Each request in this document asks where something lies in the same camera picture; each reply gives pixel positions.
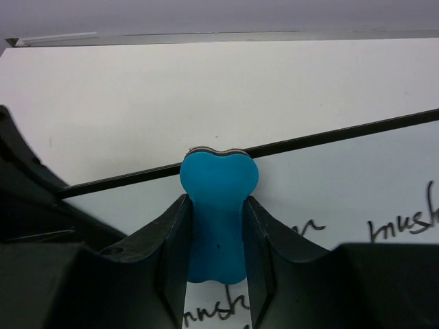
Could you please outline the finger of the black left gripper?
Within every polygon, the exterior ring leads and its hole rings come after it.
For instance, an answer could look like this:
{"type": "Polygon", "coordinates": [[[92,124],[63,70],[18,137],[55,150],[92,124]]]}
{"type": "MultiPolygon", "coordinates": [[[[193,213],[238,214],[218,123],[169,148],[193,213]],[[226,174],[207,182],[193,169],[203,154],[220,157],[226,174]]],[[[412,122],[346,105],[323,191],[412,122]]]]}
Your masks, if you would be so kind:
{"type": "Polygon", "coordinates": [[[67,184],[33,152],[1,106],[1,242],[116,243],[125,234],[68,205],[67,184]]]}

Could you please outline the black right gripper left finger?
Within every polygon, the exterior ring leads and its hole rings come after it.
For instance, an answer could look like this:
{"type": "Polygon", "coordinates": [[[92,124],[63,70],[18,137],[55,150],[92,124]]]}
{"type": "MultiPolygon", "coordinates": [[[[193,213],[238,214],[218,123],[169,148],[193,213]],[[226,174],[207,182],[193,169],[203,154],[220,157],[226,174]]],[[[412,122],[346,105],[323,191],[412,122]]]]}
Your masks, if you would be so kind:
{"type": "Polygon", "coordinates": [[[96,252],[70,234],[1,245],[2,328],[180,328],[191,201],[96,252]]]}

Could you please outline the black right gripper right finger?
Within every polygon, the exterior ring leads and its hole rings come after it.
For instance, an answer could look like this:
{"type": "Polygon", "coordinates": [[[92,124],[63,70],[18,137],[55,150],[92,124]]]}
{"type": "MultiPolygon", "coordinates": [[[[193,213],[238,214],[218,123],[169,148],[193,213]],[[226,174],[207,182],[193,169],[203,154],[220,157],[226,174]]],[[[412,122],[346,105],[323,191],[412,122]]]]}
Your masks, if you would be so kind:
{"type": "Polygon", "coordinates": [[[327,250],[245,202],[254,328],[437,328],[438,246],[345,243],[327,250]]]}

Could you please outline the blue whiteboard eraser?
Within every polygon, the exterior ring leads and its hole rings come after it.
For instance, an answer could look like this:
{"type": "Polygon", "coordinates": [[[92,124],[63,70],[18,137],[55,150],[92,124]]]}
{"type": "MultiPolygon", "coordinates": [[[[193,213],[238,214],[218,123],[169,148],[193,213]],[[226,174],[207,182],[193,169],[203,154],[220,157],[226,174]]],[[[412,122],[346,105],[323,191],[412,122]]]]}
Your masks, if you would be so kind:
{"type": "Polygon", "coordinates": [[[241,149],[195,147],[182,161],[179,177],[192,204],[188,281],[243,281],[243,206],[259,181],[256,162],[241,149]]]}

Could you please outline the small black-framed whiteboard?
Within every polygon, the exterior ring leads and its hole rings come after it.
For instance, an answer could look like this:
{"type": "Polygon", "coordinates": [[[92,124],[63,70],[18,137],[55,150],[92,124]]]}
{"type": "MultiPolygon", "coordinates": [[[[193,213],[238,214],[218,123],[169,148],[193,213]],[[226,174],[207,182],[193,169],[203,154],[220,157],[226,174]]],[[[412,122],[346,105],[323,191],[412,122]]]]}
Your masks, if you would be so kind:
{"type": "Polygon", "coordinates": [[[60,197],[122,232],[221,181],[243,208],[255,328],[438,327],[438,111],[254,148],[193,150],[178,165],[71,186],[60,197]]]}

